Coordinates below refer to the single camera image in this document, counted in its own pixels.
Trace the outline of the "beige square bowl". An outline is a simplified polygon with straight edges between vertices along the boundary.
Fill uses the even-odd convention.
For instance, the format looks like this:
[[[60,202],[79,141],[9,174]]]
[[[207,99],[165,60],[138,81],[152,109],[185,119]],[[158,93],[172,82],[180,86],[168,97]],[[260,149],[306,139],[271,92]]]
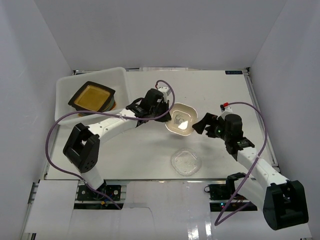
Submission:
[[[171,120],[165,123],[166,128],[180,136],[189,136],[194,131],[192,125],[198,120],[197,111],[186,104],[175,103],[170,110]]]

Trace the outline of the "black and amber square plate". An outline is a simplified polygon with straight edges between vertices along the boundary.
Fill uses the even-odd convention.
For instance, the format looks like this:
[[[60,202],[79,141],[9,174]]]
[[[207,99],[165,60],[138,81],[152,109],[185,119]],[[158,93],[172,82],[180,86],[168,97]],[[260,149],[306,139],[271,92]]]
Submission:
[[[77,111],[102,112],[109,105],[116,91],[102,84],[87,81],[71,97],[68,105]]]

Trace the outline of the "teal round plate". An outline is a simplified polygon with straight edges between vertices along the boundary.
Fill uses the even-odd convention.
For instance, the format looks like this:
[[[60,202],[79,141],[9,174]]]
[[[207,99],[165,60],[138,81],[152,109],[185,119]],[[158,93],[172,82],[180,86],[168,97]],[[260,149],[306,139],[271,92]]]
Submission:
[[[112,105],[114,104],[114,102],[115,102],[115,98],[112,97],[112,99],[110,100],[108,106],[106,106],[105,109],[106,109],[107,107],[109,107],[109,106],[112,106]]]

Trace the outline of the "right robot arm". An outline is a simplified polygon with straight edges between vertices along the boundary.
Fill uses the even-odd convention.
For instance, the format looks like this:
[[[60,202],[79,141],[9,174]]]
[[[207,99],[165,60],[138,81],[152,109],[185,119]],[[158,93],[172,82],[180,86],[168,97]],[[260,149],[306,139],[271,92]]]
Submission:
[[[244,196],[262,211],[266,223],[273,230],[309,221],[304,186],[298,180],[291,181],[281,175],[258,156],[255,145],[244,136],[239,115],[207,113],[192,127],[198,134],[206,131],[209,138],[222,139],[226,151],[254,177],[255,180],[247,179],[241,184],[246,176],[244,173],[229,175],[225,187],[229,198],[236,200]]]

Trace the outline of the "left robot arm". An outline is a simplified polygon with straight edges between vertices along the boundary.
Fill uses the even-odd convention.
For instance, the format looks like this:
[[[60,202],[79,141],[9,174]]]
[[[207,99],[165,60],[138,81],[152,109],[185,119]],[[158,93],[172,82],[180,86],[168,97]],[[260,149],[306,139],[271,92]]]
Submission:
[[[63,148],[63,154],[89,185],[90,196],[99,200],[106,193],[106,182],[96,167],[100,145],[149,121],[161,123],[170,121],[167,98],[171,94],[172,91],[167,86],[152,88],[145,97],[135,100],[113,117],[90,125],[78,123],[73,127]]]

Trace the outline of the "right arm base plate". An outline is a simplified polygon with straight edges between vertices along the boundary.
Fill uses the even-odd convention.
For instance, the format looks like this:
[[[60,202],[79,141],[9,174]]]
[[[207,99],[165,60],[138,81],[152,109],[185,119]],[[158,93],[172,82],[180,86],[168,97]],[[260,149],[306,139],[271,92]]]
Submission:
[[[212,213],[218,213],[223,210],[231,196],[225,184],[209,184],[203,190],[209,194],[209,206]],[[244,196],[237,194],[225,211],[234,212],[248,202]]]

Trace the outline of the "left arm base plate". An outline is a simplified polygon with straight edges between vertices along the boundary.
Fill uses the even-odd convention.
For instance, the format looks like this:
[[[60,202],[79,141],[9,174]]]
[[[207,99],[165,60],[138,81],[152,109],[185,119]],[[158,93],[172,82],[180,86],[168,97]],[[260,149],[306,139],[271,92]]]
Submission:
[[[107,197],[91,191],[86,185],[79,185],[74,202],[75,210],[121,210],[121,185],[107,185],[102,192],[111,198],[119,206],[110,201]]]

